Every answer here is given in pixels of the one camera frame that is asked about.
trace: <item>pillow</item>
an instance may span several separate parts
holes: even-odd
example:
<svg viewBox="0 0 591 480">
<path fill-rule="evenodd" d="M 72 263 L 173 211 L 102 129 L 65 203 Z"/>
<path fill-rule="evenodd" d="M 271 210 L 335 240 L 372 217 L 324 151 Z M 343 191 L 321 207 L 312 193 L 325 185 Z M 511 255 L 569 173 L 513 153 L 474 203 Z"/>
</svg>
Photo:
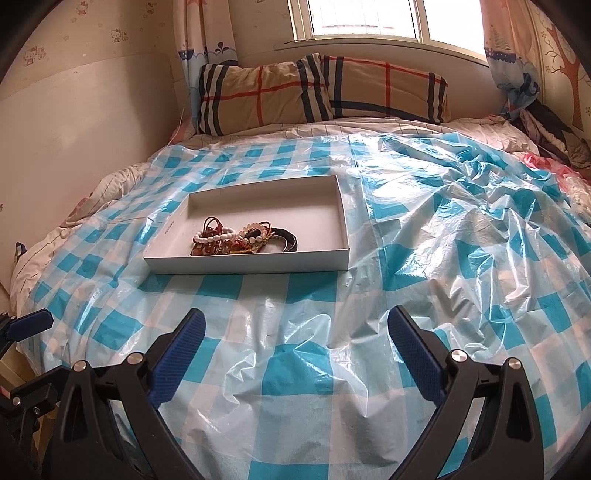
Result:
<svg viewBox="0 0 591 480">
<path fill-rule="evenodd" d="M 452 117 L 447 107 L 447 82 L 386 61 L 322 57 L 324 81 L 335 118 L 397 116 L 439 124 Z"/>
<path fill-rule="evenodd" d="M 199 130 L 229 135 L 271 124 L 332 120 L 320 54 L 254 68 L 208 63 L 199 83 Z"/>
</svg>

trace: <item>tree mural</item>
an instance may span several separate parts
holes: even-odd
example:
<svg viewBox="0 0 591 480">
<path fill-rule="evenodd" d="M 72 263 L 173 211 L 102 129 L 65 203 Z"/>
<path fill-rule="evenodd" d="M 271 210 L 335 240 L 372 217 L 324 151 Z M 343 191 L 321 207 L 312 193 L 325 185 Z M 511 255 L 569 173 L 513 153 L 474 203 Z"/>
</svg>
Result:
<svg viewBox="0 0 591 480">
<path fill-rule="evenodd" d="M 556 26 L 540 11 L 537 12 L 540 24 L 545 29 L 540 36 L 549 50 L 544 54 L 551 59 L 544 70 L 547 73 L 560 72 L 568 78 L 573 89 L 573 121 L 574 127 L 583 130 L 583 118 L 581 115 L 581 98 L 579 82 L 584 81 L 591 86 L 591 80 L 581 67 L 581 61 L 577 58 L 572 48 L 564 37 L 556 29 Z"/>
</svg>

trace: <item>metal bolt head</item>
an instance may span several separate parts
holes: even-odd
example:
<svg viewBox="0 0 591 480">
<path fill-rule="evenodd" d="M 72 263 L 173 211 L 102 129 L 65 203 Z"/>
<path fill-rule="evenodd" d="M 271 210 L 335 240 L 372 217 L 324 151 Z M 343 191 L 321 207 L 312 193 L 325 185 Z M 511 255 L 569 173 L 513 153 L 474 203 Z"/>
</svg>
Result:
<svg viewBox="0 0 591 480">
<path fill-rule="evenodd" d="M 78 360 L 74 364 L 74 372 L 82 372 L 86 368 L 86 362 L 84 360 Z"/>
<path fill-rule="evenodd" d="M 521 368 L 521 362 L 516 358 L 509 358 L 507 363 L 513 370 L 519 370 Z"/>
<path fill-rule="evenodd" d="M 141 361 L 144 359 L 144 354 L 140 353 L 140 352 L 134 352 L 128 355 L 127 357 L 127 363 L 129 363 L 130 365 L 137 365 L 138 363 L 141 363 Z"/>
<path fill-rule="evenodd" d="M 452 358 L 454 361 L 461 364 L 462 362 L 468 360 L 468 354 L 464 350 L 454 350 L 452 352 Z"/>
</svg>

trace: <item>bracelet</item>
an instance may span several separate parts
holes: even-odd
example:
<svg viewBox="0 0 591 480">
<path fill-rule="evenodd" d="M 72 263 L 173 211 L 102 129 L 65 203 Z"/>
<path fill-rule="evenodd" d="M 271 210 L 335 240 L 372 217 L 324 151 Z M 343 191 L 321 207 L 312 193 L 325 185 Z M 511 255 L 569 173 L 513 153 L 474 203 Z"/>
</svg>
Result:
<svg viewBox="0 0 591 480">
<path fill-rule="evenodd" d="M 283 230 L 283 228 L 275 228 L 273 236 L 285 240 L 284 252 L 297 252 L 297 238 L 293 233 Z"/>
<path fill-rule="evenodd" d="M 283 228 L 274 229 L 270 222 L 249 223 L 237 232 L 211 216 L 203 222 L 203 229 L 193 236 L 190 256 L 259 253 L 273 237 L 283 239 L 284 252 L 297 251 L 296 236 Z"/>
</svg>

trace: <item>curtain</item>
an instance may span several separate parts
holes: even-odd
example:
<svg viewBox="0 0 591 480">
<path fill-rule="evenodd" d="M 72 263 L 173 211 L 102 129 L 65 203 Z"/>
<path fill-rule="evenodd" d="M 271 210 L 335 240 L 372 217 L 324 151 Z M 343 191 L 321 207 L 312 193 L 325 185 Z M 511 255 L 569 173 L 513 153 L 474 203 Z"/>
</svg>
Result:
<svg viewBox="0 0 591 480">
<path fill-rule="evenodd" d="M 485 53 L 496 86 L 507 93 L 503 114 L 519 116 L 540 91 L 540 58 L 528 0 L 480 0 Z"/>
<path fill-rule="evenodd" d="M 174 0 L 174 36 L 191 99 L 191 123 L 200 109 L 199 76 L 206 63 L 238 65 L 228 0 Z"/>
</svg>

